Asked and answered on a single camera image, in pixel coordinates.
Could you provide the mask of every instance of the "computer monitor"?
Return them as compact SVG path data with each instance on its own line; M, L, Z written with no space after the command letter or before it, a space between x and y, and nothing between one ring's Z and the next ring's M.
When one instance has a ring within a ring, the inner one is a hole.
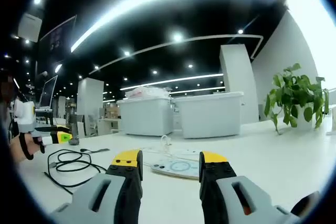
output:
M52 77L44 83L39 103L40 109L50 109L57 77Z

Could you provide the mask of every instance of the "white storage bin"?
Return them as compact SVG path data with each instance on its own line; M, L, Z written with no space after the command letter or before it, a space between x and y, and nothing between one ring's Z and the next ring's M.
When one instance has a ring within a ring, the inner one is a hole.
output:
M242 92L230 92L174 99L180 110L183 137L239 134L242 96Z
M118 101L126 134L162 136L173 131L171 99L146 97Z

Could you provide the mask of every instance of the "gray gripper housing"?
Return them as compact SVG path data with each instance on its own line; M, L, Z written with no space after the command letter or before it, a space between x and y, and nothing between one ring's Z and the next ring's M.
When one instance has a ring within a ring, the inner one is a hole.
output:
M245 176L216 180L226 206L229 224L292 224L299 217L280 206L272 206L270 196ZM251 210L245 215L237 190L246 199Z
M122 176L97 174L74 192L72 203L63 204L51 217L56 223L114 223L115 206L124 181ZM104 196L97 207L102 190Z

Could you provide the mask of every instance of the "person's hand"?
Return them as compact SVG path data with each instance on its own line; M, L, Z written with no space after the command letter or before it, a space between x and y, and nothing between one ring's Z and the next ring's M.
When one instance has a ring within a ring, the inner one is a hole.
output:
M25 140L26 140L27 149L30 155L33 155L34 153L40 150L40 146L34 143L34 140L31 134L25 133ZM26 156L23 153L21 145L20 145L19 135L11 139L11 144L9 147L10 147L10 152L12 154L12 157L15 163L19 163L22 160L26 159Z

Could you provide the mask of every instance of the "plastic container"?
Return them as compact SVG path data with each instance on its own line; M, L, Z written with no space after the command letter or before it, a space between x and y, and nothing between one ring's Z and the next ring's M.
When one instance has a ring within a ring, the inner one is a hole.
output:
M171 99L146 97L118 101L126 134L162 136L173 131Z
M180 110L183 137L239 134L242 96L242 92L230 92L174 99Z

